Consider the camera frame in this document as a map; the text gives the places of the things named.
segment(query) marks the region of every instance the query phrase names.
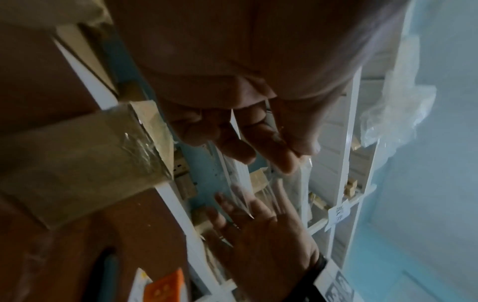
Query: wall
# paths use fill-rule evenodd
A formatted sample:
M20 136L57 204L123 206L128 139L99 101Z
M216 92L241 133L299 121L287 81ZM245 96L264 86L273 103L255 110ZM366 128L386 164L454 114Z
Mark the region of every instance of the wall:
M436 8L417 83L436 85L437 99L390 161L371 225L478 300L478 1Z
M369 225L359 227L347 264L347 278L366 302L385 302L403 273L412 276L439 301L472 302Z

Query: brown table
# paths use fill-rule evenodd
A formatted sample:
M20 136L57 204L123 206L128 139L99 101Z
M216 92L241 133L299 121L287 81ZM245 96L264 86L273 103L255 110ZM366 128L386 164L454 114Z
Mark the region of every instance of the brown table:
M47 33L0 24L0 41L0 135L98 110ZM185 236L155 190L52 232L0 200L0 301L79 301L107 247L119 255L117 301L138 267L153 280L181 267L189 283Z

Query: orange and white package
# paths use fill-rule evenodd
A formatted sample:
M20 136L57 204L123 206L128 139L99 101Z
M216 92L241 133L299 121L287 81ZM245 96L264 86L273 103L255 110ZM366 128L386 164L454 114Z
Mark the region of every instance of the orange and white package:
M181 268L176 272L146 285L143 302L187 302L188 291Z

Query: black strap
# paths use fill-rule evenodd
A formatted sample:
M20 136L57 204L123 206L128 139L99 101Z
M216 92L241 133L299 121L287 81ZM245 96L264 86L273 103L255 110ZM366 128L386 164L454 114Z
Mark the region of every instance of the black strap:
M304 277L302 277L283 302L302 302L305 301L305 298L309 298L310 301L314 302L325 301L317 287L314 286L314 282L324 270L326 264L327 260L320 254L317 263L305 273Z

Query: paper tag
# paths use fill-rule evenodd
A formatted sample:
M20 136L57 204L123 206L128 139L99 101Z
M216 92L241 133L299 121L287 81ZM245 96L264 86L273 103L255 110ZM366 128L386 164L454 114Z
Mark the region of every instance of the paper tag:
M131 287L131 292L129 292L128 302L143 302L144 288L152 282L153 281L148 277L146 272L138 268L134 277L133 286Z
M341 222L347 216L350 215L350 202L344 201L342 205L337 205L329 209L329 223L325 227L325 231L328 231L333 225Z

